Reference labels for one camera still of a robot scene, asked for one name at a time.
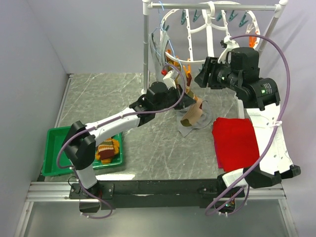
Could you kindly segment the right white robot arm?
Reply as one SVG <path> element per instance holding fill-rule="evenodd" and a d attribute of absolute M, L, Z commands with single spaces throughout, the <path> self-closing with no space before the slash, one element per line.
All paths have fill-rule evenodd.
<path fill-rule="evenodd" d="M 286 102 L 280 102 L 277 83 L 259 76 L 259 52 L 252 47 L 226 49 L 222 55 L 207 57 L 195 82 L 202 88 L 228 88 L 242 101 L 254 128 L 259 155 L 253 165 L 234 168 L 218 176 L 217 193 L 228 197 L 234 187 L 266 188 L 283 179 L 300 175 L 285 144 L 281 117 Z"/>

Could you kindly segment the white clip sock hanger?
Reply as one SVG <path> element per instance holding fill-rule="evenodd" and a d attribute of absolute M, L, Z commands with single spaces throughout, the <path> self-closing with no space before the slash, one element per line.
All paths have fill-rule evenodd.
<path fill-rule="evenodd" d="M 177 58 L 174 58 L 172 55 L 166 53 L 167 56 L 169 56 L 171 59 L 175 60 L 175 59 L 179 59 L 179 61 L 181 62 L 182 65 L 190 65 L 190 64 L 202 64 L 205 62 L 205 60 L 194 60 L 193 57 L 193 44 L 192 44 L 192 35 L 195 33 L 198 33 L 200 31 L 206 31 L 206 43 L 207 43 L 207 56 L 211 56 L 214 57 L 214 45 L 213 45 L 213 29 L 218 30 L 218 31 L 222 31 L 225 32 L 225 36 L 231 36 L 229 29 L 228 29 L 228 22 L 231 22 L 237 15 L 234 15 L 233 13 L 235 12 L 235 10 L 243 10 L 242 6 L 240 3 L 238 2 L 234 2 L 234 1 L 209 1 L 209 2 L 202 2 L 203 4 L 206 4 L 207 7 L 206 9 L 202 9 L 201 10 L 201 15 L 203 16 L 204 19 L 204 24 L 198 28 L 191 28 L 191 24 L 190 24 L 190 14 L 189 14 L 189 9 L 188 8 L 182 8 L 182 16 L 181 16 L 181 25 L 184 25 L 185 23 L 187 24 L 186 29 L 187 29 L 187 39 L 188 39 L 188 44 L 189 44 L 189 55 L 190 57 L 187 60 L 181 60 L 179 59 L 179 57 L 177 56 Z M 223 7 L 228 7 L 228 5 L 232 5 L 232 8 L 227 8 L 228 10 L 231 9 L 231 15 L 229 16 L 229 19 L 227 20 L 226 18 L 226 10 Z M 216 7 L 222 7 L 220 8 L 220 12 L 219 15 L 215 16 L 215 8 Z M 170 15 L 172 15 L 173 13 L 179 11 L 179 9 L 171 9 L 168 13 L 166 13 L 163 16 L 163 20 L 168 19 L 168 17 Z M 251 23 L 248 24 L 247 26 L 247 30 L 245 32 L 246 36 L 249 37 L 249 47 L 252 47 L 253 49 L 256 49 L 260 39 L 259 35 L 261 35 L 260 33 L 260 28 L 256 19 L 255 14 L 253 13 L 253 11 L 250 10 L 250 8 L 245 9 L 245 14 L 242 18 L 242 21 L 239 24 L 239 27 L 242 27 L 243 25 L 245 25 L 247 21 L 244 21 L 245 17 L 247 15 L 249 15 L 251 17 Z M 195 15 L 193 18 L 193 22 L 195 22 L 199 16 L 196 16 L 197 13 L 197 9 L 195 10 Z M 223 21 L 223 26 L 218 26 L 215 25 L 213 23 L 213 20 L 219 21 L 222 20 Z"/>

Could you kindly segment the white clothes rack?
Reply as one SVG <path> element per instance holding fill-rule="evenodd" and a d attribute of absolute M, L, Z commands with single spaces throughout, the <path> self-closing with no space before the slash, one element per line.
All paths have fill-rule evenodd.
<path fill-rule="evenodd" d="M 279 116 L 282 117 L 284 114 L 284 111 L 286 109 L 288 100 L 289 100 L 289 93 L 290 93 L 290 72 L 289 72 L 289 65 L 288 62 L 286 60 L 286 57 L 284 55 L 284 53 L 282 52 L 281 48 L 274 42 L 272 41 L 269 36 L 271 35 L 276 23 L 278 22 L 278 19 L 280 18 L 280 16 L 282 15 L 286 5 L 287 5 L 288 1 L 286 0 L 280 0 L 278 4 L 275 5 L 244 5 L 242 4 L 242 8 L 243 10 L 245 9 L 249 9 L 251 11 L 254 10 L 259 10 L 259 11 L 273 11 L 274 12 L 274 16 L 271 19 L 271 22 L 266 30 L 265 35 L 259 35 L 257 37 L 259 37 L 260 40 L 263 40 L 264 42 L 261 43 L 260 47 L 259 47 L 259 53 L 262 53 L 262 51 L 265 48 L 265 45 L 267 42 L 269 42 L 272 46 L 275 47 L 275 49 L 278 51 L 278 53 L 280 54 L 284 65 L 285 65 L 285 69 L 286 69 L 286 95 L 285 95 L 285 99 L 284 99 L 284 103 L 282 108 L 280 109 L 280 114 Z M 202 9 L 206 9 L 207 5 L 206 4 L 201 4 L 201 3 L 161 3 L 161 2 L 153 2 L 151 0 L 144 0 L 142 1 L 142 6 L 143 6 L 143 16 L 144 16 L 144 42 L 143 42 L 143 72 L 144 72 L 144 86 L 142 89 L 142 93 L 146 92 L 147 89 L 149 88 L 149 18 L 150 18 L 150 9 L 160 9 L 162 6 L 164 9 L 182 9 L 182 8 L 188 8 L 190 9 L 197 9 L 197 10 L 202 10 Z M 215 16 L 219 15 L 219 12 L 221 11 L 220 8 L 222 7 L 216 7 L 215 8 Z M 227 8 L 232 8 L 232 5 L 228 5 L 228 7 L 223 7 L 224 9 Z M 223 21 L 219 20 L 213 20 L 213 23 L 215 25 L 218 26 L 223 26 Z M 246 34 L 241 35 L 241 36 L 231 36 L 232 40 L 236 40 L 239 38 L 249 38 L 248 36 L 246 36 Z"/>

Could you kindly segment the grey tank top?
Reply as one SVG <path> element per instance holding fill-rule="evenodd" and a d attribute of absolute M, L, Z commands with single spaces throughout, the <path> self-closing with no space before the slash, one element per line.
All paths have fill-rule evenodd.
<path fill-rule="evenodd" d="M 169 36 L 166 33 L 163 34 L 163 38 L 160 40 L 159 45 L 156 44 L 153 34 L 151 34 L 149 39 L 157 81 L 162 81 L 162 74 L 159 71 L 162 70 L 163 65 L 167 62 L 175 64 L 174 61 L 167 59 L 164 55 L 168 41 Z M 212 122 L 213 119 L 208 101 L 197 97 L 197 95 L 191 90 L 191 79 L 191 74 L 186 73 L 187 85 L 185 94 L 193 98 L 195 103 L 187 108 L 176 111 L 177 129 L 183 137 L 186 137 L 194 129 L 205 128 Z"/>

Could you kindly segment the black base beam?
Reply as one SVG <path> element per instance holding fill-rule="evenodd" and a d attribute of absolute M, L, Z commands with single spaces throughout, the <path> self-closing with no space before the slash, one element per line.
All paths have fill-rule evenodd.
<path fill-rule="evenodd" d="M 113 209 L 141 207 L 206 208 L 225 188 L 216 179 L 99 181 L 92 194 Z"/>

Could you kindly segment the red folded cloth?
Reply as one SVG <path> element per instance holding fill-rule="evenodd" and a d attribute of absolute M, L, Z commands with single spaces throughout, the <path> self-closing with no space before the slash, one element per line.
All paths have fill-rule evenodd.
<path fill-rule="evenodd" d="M 212 135 L 219 168 L 225 172 L 250 167 L 260 156 L 253 125 L 247 118 L 217 118 Z"/>

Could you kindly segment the green plastic tray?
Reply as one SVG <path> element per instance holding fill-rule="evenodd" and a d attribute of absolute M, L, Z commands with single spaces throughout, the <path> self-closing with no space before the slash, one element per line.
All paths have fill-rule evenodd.
<path fill-rule="evenodd" d="M 71 174 L 72 171 L 67 169 L 60 169 L 57 164 L 57 155 L 62 147 L 70 126 L 52 128 L 47 132 L 47 140 L 44 154 L 44 161 L 41 174 L 43 176 L 60 176 Z M 103 164 L 101 161 L 94 160 L 92 167 L 94 170 L 114 168 L 121 166 L 124 160 L 122 133 L 112 137 L 119 142 L 119 153 L 114 156 L 111 163 Z"/>

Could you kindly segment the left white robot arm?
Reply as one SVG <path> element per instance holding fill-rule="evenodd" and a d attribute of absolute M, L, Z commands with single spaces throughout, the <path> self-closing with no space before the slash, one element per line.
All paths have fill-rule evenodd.
<path fill-rule="evenodd" d="M 150 122 L 157 113 L 181 110 L 195 103 L 195 99 L 187 95 L 180 85 L 167 87 L 163 82 L 154 82 L 145 94 L 123 111 L 96 122 L 73 123 L 59 153 L 65 153 L 70 160 L 82 194 L 87 198 L 101 196 L 101 186 L 92 163 L 96 147 L 103 141 Z"/>

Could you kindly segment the mustard yellow sock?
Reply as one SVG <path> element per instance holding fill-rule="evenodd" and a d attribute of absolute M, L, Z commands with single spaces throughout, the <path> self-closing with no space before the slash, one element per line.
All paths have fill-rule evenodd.
<path fill-rule="evenodd" d="M 116 158 L 106 158 L 106 159 L 100 160 L 102 164 L 117 163 L 118 161 L 120 161 L 120 159 L 116 159 Z"/>
<path fill-rule="evenodd" d="M 112 142 L 113 142 L 113 147 L 114 147 L 114 151 L 115 151 L 115 156 L 117 155 L 117 154 L 119 154 L 119 147 L 120 147 L 120 144 L 119 144 L 119 141 L 118 140 L 116 140 L 116 139 L 113 139 L 113 138 L 111 138 L 112 139 Z M 95 159 L 97 160 L 97 161 L 100 161 L 100 157 L 99 157 L 99 155 L 98 155 L 98 152 L 97 152 L 97 150 L 96 150 L 96 153 L 95 153 Z"/>

